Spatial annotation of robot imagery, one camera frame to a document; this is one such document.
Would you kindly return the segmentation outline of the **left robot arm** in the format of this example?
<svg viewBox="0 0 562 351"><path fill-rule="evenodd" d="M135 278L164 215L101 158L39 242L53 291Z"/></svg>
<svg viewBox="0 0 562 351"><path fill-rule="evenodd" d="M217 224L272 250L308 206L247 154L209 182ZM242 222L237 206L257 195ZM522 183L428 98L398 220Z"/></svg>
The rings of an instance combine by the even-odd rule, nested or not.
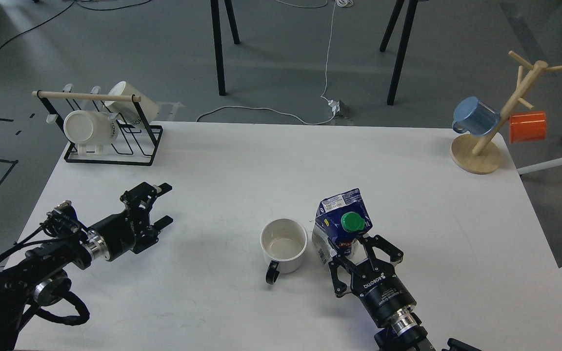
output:
<svg viewBox="0 0 562 351"><path fill-rule="evenodd" d="M12 351L22 328L33 317L64 325L89 320L85 303L71 291L65 266L84 270L93 260L116 260L123 253L141 253L158 242L162 229L173 222L165 216L150 222L152 205L172 190L146 182L120 196L125 208L93 225L78 220L69 200L47 213L38 233L47 240L17 242L0 254L0 351Z"/></svg>

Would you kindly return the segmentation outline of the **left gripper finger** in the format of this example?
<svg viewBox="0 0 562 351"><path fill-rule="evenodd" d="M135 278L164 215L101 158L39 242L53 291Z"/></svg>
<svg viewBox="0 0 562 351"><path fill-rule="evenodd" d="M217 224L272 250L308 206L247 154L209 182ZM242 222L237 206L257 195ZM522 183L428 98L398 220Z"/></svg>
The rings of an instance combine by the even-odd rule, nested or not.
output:
<svg viewBox="0 0 562 351"><path fill-rule="evenodd" d="M159 234L165 227L169 226L174 222L174 219L168 215L163 216L154 224L147 225L146 227L146 240L149 244L155 244L159 241Z"/></svg>
<svg viewBox="0 0 562 351"><path fill-rule="evenodd" d="M122 214L125 217L149 217L154 202L172 189L173 187L167 183L152 186L142 182L120 196L120 201L125 205Z"/></svg>

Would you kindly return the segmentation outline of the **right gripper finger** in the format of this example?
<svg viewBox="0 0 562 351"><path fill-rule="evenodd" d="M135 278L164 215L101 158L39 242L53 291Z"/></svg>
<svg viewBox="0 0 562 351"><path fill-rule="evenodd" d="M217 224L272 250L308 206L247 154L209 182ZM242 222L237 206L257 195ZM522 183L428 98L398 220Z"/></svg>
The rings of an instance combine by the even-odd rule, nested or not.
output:
<svg viewBox="0 0 562 351"><path fill-rule="evenodd" d="M343 267L351 275L351 277L359 275L360 271L355 263L346 258L345 255L338 253L332 257L332 260L328 263L328 267L330 270L332 284L334 286L334 293L337 298L342 298L344 295L349 293L352 293L357 297L360 296L359 291L353 288L351 288L350 291L347 291L348 285L341 282L338 275L339 267Z"/></svg>
<svg viewBox="0 0 562 351"><path fill-rule="evenodd" d="M388 242L388 240L384 239L380 235L376 235L374 237L370 237L368 235L359 236L359 243L364 248L366 257L368 259L368 262L370 262L372 269L377 269L378 262L381 261L376 258L373 250L375 248L386 253L386 255L388 255L390 258L390 264L392 264L393 266L403 261L403 251Z"/></svg>

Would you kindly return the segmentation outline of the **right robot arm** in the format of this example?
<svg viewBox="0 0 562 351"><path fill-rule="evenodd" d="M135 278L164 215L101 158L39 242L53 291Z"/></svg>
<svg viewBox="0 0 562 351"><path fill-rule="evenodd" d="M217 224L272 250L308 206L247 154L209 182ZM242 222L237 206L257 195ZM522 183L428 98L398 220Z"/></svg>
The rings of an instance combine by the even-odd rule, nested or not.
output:
<svg viewBox="0 0 562 351"><path fill-rule="evenodd" d="M417 302L399 280L395 265L403 252L383 237L360 236L366 260L350 261L335 249L328 267L337 298L357 296L380 329L374 335L380 351L433 351L422 321L413 312Z"/></svg>

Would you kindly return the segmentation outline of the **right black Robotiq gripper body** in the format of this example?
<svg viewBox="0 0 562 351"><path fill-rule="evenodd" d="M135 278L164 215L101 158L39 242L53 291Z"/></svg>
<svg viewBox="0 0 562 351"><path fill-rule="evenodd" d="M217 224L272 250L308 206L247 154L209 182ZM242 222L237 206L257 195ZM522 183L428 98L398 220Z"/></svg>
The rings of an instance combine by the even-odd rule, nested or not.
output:
<svg viewBox="0 0 562 351"><path fill-rule="evenodd" d="M357 296L378 328L412 328L419 320L412 313L417 302L399 280L393 265L378 261L376 271L368 261L347 269L350 291Z"/></svg>

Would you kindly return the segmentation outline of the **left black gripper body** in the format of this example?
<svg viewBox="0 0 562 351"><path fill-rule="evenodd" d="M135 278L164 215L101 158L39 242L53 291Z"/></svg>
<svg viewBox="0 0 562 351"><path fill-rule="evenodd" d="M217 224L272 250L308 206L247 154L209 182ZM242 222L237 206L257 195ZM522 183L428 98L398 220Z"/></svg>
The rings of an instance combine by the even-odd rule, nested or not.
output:
<svg viewBox="0 0 562 351"><path fill-rule="evenodd" d="M93 259L111 262L127 251L142 253L159 241L159 222L150 224L149 211L125 210L97 222L87 231L85 248Z"/></svg>

